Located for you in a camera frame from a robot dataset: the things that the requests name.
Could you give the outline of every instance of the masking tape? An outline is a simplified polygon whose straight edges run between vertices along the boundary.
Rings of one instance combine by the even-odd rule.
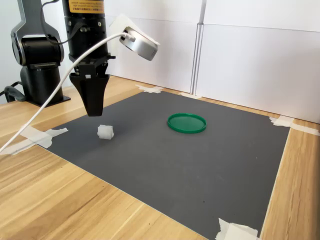
[[[68,129],[64,128],[59,130],[49,129],[48,131],[43,132],[33,128],[32,126],[27,126],[26,129],[20,134],[27,139],[5,148],[0,155],[16,155],[34,145],[40,145],[41,147],[47,149],[52,145],[52,138],[67,131]]]
[[[145,87],[145,86],[140,86],[140,85],[136,85],[137,87],[139,87],[140,90],[143,90],[145,93],[155,93],[155,94],[159,94],[161,93],[160,90],[164,89],[163,87],[160,86],[155,86],[155,87]]]
[[[200,98],[202,98],[202,96],[197,96],[197,95],[193,95],[193,94],[189,94],[189,93],[185,93],[185,92],[181,92],[180,95],[184,96],[184,97],[187,97],[187,98],[191,98],[191,99],[200,99]]]
[[[220,232],[216,240],[259,240],[258,231],[251,227],[228,223],[219,218]]]
[[[288,116],[280,116],[279,118],[270,117],[270,120],[273,123],[273,125],[275,125],[275,126],[289,127],[289,128],[301,131],[301,132],[320,136],[320,133],[317,129],[295,124],[294,118],[292,118],[292,117],[288,117]]]

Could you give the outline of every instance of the green plastic lid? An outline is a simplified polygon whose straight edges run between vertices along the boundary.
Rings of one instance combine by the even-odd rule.
[[[176,113],[168,118],[168,126],[173,130],[184,134],[196,134],[204,131],[207,121],[192,113]]]

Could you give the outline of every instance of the black cable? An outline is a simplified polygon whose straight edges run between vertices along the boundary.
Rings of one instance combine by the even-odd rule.
[[[80,23],[80,22],[77,22],[75,25],[74,25],[74,28],[72,30],[72,33],[71,33],[71,36],[70,38],[68,38],[67,40],[63,41],[63,42],[55,42],[53,40],[50,39],[50,37],[48,36],[48,33],[46,32],[46,27],[45,27],[45,20],[44,20],[44,6],[47,5],[47,4],[53,4],[53,3],[57,3],[59,0],[52,0],[52,1],[48,1],[46,3],[44,3],[41,7],[41,11],[40,11],[40,23],[41,23],[41,27],[42,27],[42,31],[45,35],[45,38],[53,45],[61,45],[61,44],[65,44],[67,42],[69,42],[74,36],[75,34],[77,33],[77,31],[82,27],[84,26],[83,23]]]
[[[15,86],[17,86],[18,84],[22,85],[22,82],[16,81],[16,82],[14,82],[14,83],[11,84],[11,87],[15,87]],[[5,91],[0,92],[0,97],[1,97],[3,94],[5,94]]]

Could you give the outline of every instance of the black mat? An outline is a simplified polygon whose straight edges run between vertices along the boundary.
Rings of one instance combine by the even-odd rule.
[[[167,126],[194,113],[207,129],[183,134]],[[97,136],[113,126],[112,140]],[[288,127],[269,117],[167,92],[139,93],[56,129],[49,151],[136,197],[209,239],[218,218],[262,229]]]

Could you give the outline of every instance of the white cable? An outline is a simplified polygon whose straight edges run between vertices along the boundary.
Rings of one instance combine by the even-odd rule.
[[[50,97],[45,101],[45,103],[40,107],[40,109],[35,113],[35,115],[33,115],[33,117],[25,124],[23,125],[20,130],[5,144],[3,145],[3,147],[0,148],[0,153],[10,144],[12,143],[13,140],[16,139],[16,137],[21,134],[23,132],[23,130],[26,129],[26,127],[29,126],[29,124],[39,115],[39,113],[41,113],[41,111],[48,105],[48,103],[51,101],[51,99],[56,95],[56,93],[59,91],[59,89],[61,88],[62,84],[64,83],[64,81],[67,79],[67,77],[69,76],[69,74],[71,73],[72,69],[74,69],[78,63],[80,63],[86,56],[88,56],[90,53],[92,53],[94,50],[96,50],[97,48],[101,47],[103,44],[109,42],[112,39],[115,39],[117,37],[124,37],[126,39],[134,39],[133,36],[131,36],[128,33],[125,32],[121,32],[118,34],[114,34],[110,37],[107,37],[105,39],[103,39],[102,41],[98,42],[96,45],[94,45],[93,47],[91,47],[89,50],[87,50],[84,54],[82,54],[71,66],[70,68],[66,71],[65,75],[63,76],[63,78],[61,79],[60,83],[58,84],[58,86],[56,87],[56,89],[53,91],[53,93],[50,95]]]

